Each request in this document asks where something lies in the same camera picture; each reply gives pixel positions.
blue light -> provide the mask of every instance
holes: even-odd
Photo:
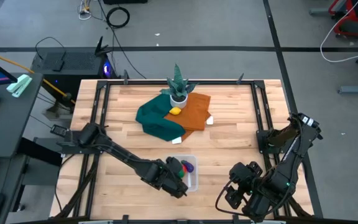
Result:
[[[103,73],[107,78],[111,78],[112,66],[109,60],[106,60],[103,65]]]

desk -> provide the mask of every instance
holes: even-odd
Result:
[[[19,77],[22,73],[13,73]],[[5,223],[9,212],[13,211],[15,202],[20,200],[21,185],[24,178],[25,166],[29,157],[21,153],[21,146],[30,141],[22,140],[24,128],[31,113],[43,75],[31,74],[33,80],[19,98],[6,91],[7,85],[0,85],[0,193],[6,199],[2,208],[0,223]]]
[[[90,120],[97,80],[83,80],[71,122],[72,130],[80,130]],[[232,219],[214,207],[218,193],[229,180],[229,170],[237,162],[256,161],[264,167],[255,132],[257,120],[250,85],[198,85],[195,92],[211,96],[209,112],[214,124],[195,131],[181,144],[173,145],[143,133],[135,121],[137,109],[158,95],[166,85],[113,85],[106,112],[107,134],[113,141],[144,159],[165,158],[169,154],[192,154],[198,158],[199,187],[180,199],[145,184],[134,171],[108,154],[102,154],[94,189],[91,219],[120,220],[222,220]],[[265,80],[273,125],[281,129],[288,124],[288,109],[280,80]],[[260,91],[257,91],[262,105]],[[96,122],[100,120],[104,90],[99,99]],[[267,129],[265,116],[263,124]],[[57,194],[66,204],[77,188],[82,155],[74,156],[60,172]],[[302,169],[294,198],[313,213]],[[223,199],[219,207],[229,209]],[[56,201],[50,215],[58,213]]]

green cloth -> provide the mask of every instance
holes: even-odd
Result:
[[[182,126],[164,118],[171,109],[169,95],[161,94],[137,110],[136,121],[142,124],[144,133],[171,141],[185,133]]]

concrete floor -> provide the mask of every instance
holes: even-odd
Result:
[[[309,7],[328,7],[328,0],[270,0],[282,47],[319,47],[334,25],[328,17],[311,17]],[[112,33],[105,23],[78,19],[80,0],[5,0],[0,9],[0,47],[34,47],[46,36],[66,47],[94,47],[101,35],[111,45]],[[128,25],[116,31],[125,47],[159,46],[248,46],[273,47],[263,2],[260,0],[150,0],[147,4],[123,4],[131,14]],[[105,10],[112,6],[104,5]],[[100,17],[97,2],[91,12]],[[124,15],[114,15],[120,23]],[[56,47],[45,41],[40,46]],[[326,47],[358,47],[358,41],[330,35]],[[173,64],[187,78],[281,79],[275,52],[243,51],[142,51],[126,52],[147,78],[165,78]],[[327,53],[341,59],[358,53]],[[31,66],[34,52],[6,52],[3,57]],[[358,65],[353,60],[328,63],[316,52],[284,52],[298,111],[321,123],[324,140],[309,150],[319,201],[325,218],[358,220],[358,95],[338,95],[341,85],[358,85]],[[117,72],[126,69],[138,78],[122,53],[114,53]],[[21,69],[0,62],[9,72]],[[47,108],[37,101],[33,116],[48,122],[40,112]],[[49,137],[42,124],[29,120],[25,137]],[[22,202],[28,211],[12,214],[8,223],[40,220],[48,216],[53,187],[29,187]]]

lemon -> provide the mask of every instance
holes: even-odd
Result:
[[[173,115],[178,115],[178,114],[180,114],[180,111],[181,111],[180,108],[174,107],[174,108],[172,108],[172,109],[169,111],[169,113],[170,113],[170,114],[173,114]]]

